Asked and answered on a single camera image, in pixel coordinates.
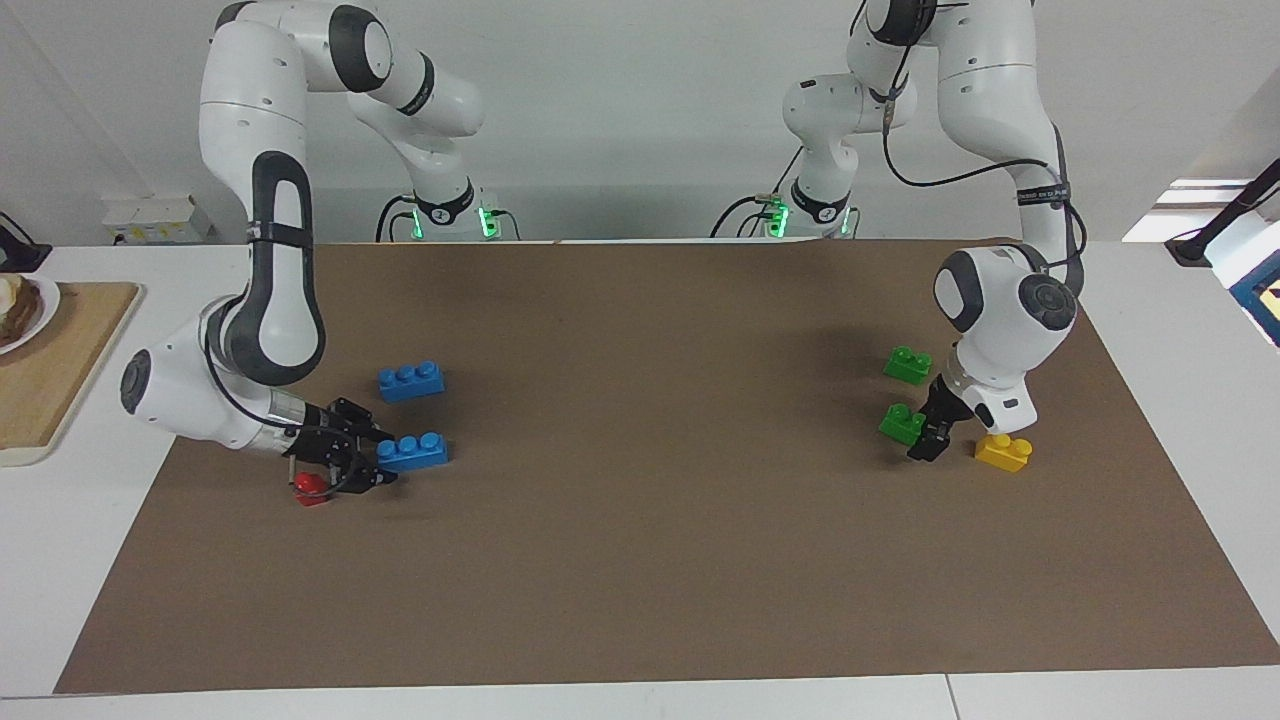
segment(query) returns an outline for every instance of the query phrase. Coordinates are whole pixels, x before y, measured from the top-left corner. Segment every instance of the plate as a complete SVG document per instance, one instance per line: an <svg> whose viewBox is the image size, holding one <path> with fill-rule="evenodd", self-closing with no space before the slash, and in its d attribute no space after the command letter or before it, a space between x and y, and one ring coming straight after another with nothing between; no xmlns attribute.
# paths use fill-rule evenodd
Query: plate
<svg viewBox="0 0 1280 720"><path fill-rule="evenodd" d="M27 278L27 282L36 286L36 291L40 293L40 304L36 309L36 320L27 327L27 332L22 333L18 340L8 343L0 345L0 355L5 352L13 352L23 345L31 341L31 338L40 334L40 331L45 329L49 320L54 319L54 314L58 313L58 305L63 301L63 293L58 290L58 283L54 281L35 274L23 273L22 277Z"/></svg>

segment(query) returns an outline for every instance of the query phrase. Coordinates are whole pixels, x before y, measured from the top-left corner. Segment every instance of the wooden cutting board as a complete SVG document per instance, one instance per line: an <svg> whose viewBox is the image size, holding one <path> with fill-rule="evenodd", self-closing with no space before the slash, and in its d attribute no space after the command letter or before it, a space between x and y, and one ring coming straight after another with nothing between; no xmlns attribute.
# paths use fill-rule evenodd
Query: wooden cutting board
<svg viewBox="0 0 1280 720"><path fill-rule="evenodd" d="M52 452L108 348L142 297L134 283L58 283L58 313L31 342L0 355L0 466Z"/></svg>

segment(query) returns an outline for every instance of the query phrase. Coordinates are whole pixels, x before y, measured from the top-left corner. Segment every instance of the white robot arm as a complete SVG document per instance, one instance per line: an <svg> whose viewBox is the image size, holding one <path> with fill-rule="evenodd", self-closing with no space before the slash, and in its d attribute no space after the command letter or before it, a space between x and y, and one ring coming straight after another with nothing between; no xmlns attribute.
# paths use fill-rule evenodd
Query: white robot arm
<svg viewBox="0 0 1280 720"><path fill-rule="evenodd" d="M836 234L858 169L850 133L879 132L893 173L890 129L910 118L916 90L909 54L938 49L938 114L959 146L1006 169L1018 188L1023 243L963 250L946 260L934 297L963 334L929 388L925 433L909 455L937 459L956 421L977 416L992 433L1037 420L1027 373L1038 368L1075 323L1084 284L1084 238L1070 204L1057 129L1044 113L1036 70L1030 0L867 0L855 19L850 76L801 82L787 94L787 127L804 143L800 177L791 187L788 234Z"/></svg>
<svg viewBox="0 0 1280 720"><path fill-rule="evenodd" d="M251 275L241 295L215 300L137 352L120 400L128 413L179 436L326 465L330 491L364 492L396 479L362 447L392 436L347 400L321 409L278 389L310 374L325 346L312 279L307 91L358 97L353 109L410 165L421 202L466 209L474 201L462 197L470 181L454 149L411 150L428 145L420 136L445 143L479 129L471 83L402 45L370 6L229 5L205 67L200 147L248 215Z"/></svg>

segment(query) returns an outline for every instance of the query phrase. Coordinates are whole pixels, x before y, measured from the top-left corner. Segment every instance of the table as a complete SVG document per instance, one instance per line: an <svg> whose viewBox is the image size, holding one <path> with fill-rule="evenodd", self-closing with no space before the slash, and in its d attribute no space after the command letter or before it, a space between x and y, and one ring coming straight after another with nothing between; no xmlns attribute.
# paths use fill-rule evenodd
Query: table
<svg viewBox="0 0 1280 720"><path fill-rule="evenodd" d="M172 436L129 419L116 378L138 347L243 283L242 247L59 249L45 274L146 286L138 314L46 461L0 470L0 715L5 717L1271 717L1280 666L827 680L387 688L50 698ZM1091 247L1084 305L1272 633L1280 484L1266 418L1280 355L1213 275L1162 247Z"/></svg>

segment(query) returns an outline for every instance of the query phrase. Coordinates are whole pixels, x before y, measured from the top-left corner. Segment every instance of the green indicator light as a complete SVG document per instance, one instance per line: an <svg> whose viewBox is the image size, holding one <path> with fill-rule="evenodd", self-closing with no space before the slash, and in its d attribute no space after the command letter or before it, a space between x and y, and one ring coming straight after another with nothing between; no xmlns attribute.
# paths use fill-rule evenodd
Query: green indicator light
<svg viewBox="0 0 1280 720"><path fill-rule="evenodd" d="M484 232L484 238L493 240L498 237L500 231L498 228L498 222L493 219L493 214L489 213L489 210L485 210L484 208L479 208L479 211L480 211L480 229Z"/></svg>
<svg viewBox="0 0 1280 720"><path fill-rule="evenodd" d="M769 218L768 232L769 237L783 237L787 233L787 219L791 218L791 208L787 208L782 202L776 204L773 210L773 217Z"/></svg>

